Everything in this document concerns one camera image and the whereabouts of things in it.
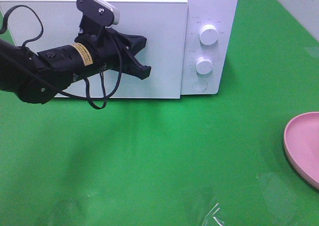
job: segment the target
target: control knob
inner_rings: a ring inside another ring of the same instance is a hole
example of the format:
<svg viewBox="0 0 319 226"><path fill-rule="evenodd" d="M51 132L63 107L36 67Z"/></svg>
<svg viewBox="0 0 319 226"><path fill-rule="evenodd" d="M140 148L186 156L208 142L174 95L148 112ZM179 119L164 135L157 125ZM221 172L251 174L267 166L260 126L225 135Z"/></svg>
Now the control knob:
<svg viewBox="0 0 319 226"><path fill-rule="evenodd" d="M199 30L199 40L204 45L213 45L218 40L218 28L213 24L206 24Z"/></svg>
<svg viewBox="0 0 319 226"><path fill-rule="evenodd" d="M198 74L207 75L213 70L213 60L208 57L200 57L195 63L195 68Z"/></svg>

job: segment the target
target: cable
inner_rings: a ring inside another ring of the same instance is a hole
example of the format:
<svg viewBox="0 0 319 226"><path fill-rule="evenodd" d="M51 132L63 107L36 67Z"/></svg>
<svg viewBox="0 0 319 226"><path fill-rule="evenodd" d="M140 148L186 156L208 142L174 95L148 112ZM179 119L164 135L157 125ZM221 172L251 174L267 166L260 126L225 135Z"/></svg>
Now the cable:
<svg viewBox="0 0 319 226"><path fill-rule="evenodd" d="M25 45L28 42L38 40L43 35L43 24L42 24L40 18L38 17L38 15L36 14L36 12L33 9L31 9L30 7L26 6L26 5L16 5L16 6L10 8L5 13L5 15L3 17L3 23L2 23L2 28L0 29L0 34L3 34L4 32L6 32L8 17L18 7L26 7L28 9L30 9L35 14L35 16L37 17L38 21L41 24L41 32L40 32L40 34L37 37L33 38L33 39L26 40L21 46L21 48L23 50L25 50L25 61L27 61L28 59L31 59L31 58L28 57L28 53L30 52L30 50ZM101 70L100 70L100 78L101 78L101 84L102 84L103 97L97 97L97 98L90 97L90 83L89 83L89 80L86 77L83 77L83 79L84 79L84 81L86 83L86 97L73 95L73 94L67 93L65 91L62 91L62 90L56 88L55 86L51 85L47 81L41 79L39 76L37 76L36 74L32 73L31 71L26 69L24 66L20 65L18 62L16 62L13 59L9 58L7 55L3 54L2 52L0 52L0 55L4 59L6 59L8 62L10 62L12 65L14 65L16 68L21 70L23 73L25 73L26 75L30 76L32 79L37 80L39 83L41 83L45 87L50 88L51 90L56 91L57 93L60 93L61 95L64 95L64 96L67 96L67 97L70 97L70 98L73 98L73 99L86 100L95 109L103 109L103 108L105 108L105 106L107 104L107 100L111 96L113 96L115 94L115 92L117 91L117 89L119 88L119 85L120 85L120 82L121 82L122 71L123 71L123 59L122 59L121 52L120 52L120 49L119 49L119 44L116 42L116 40L113 38L113 36L109 32L107 32L107 34L108 34L108 37L111 39L111 41L113 43L113 46L114 46L114 48L115 48L115 50L116 50L116 52L118 54L120 66L119 66L119 74L118 74L116 85L115 85L114 89L111 91L111 93L108 94L108 95L106 95L106 90L105 90L105 85L104 85L103 68L101 68ZM93 103L93 100L103 100L104 103L103 103L102 107L98 107L98 106L96 106Z"/></svg>

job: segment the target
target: microwave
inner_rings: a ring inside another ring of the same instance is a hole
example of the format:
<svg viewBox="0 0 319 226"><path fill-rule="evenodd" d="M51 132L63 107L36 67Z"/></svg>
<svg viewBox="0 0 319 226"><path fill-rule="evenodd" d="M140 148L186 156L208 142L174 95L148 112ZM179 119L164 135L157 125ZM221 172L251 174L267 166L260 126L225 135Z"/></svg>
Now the microwave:
<svg viewBox="0 0 319 226"><path fill-rule="evenodd" d="M15 5L32 8L43 23L43 36L28 47L33 52L74 43L82 12L77 0L0 0L4 14ZM136 59L152 67L140 80L123 74L116 98L180 98L181 95L216 94L222 76L237 0L102 0L120 13L118 32L146 37ZM38 35L40 26L26 8L11 14L8 29L15 45ZM117 72L105 72L107 91L114 88ZM100 78L89 78L91 96L100 97ZM66 92L85 95L78 81Z"/></svg>

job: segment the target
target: green table surface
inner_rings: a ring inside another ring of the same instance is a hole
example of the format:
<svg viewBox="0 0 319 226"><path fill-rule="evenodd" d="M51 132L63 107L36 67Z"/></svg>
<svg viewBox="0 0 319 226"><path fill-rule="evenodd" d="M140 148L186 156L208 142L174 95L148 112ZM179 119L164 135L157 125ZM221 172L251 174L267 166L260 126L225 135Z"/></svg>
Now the green table surface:
<svg viewBox="0 0 319 226"><path fill-rule="evenodd" d="M0 92L0 225L201 226L218 204L225 225L318 226L319 192L283 147L287 122L319 110L307 47L276 0L238 0L216 95L97 111Z"/></svg>

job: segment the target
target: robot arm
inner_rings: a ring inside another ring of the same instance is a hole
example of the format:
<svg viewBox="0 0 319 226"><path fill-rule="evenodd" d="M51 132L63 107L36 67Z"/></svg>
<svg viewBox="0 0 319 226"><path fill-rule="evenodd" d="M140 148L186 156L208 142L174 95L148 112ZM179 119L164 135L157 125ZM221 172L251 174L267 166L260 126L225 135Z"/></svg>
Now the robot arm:
<svg viewBox="0 0 319 226"><path fill-rule="evenodd" d="M35 54L28 49L27 42L37 40L41 34L14 46L0 39L0 90L14 92L18 98L28 103L46 103L57 93L87 100L96 109L104 108L106 101L117 90L121 74L129 74L139 79L149 77L150 66L141 65L135 55L141 51L147 39L139 35L126 35L107 28L117 24L119 13L115 7L101 0L77 0L77 8L83 16L80 32L75 43L44 50ZM10 9L4 16L3 32L6 30ZM106 95L103 71L119 72L114 90ZM104 97L102 107L97 107L89 93L88 77L100 74ZM74 96L64 92L73 82L85 80L86 97Z"/></svg>

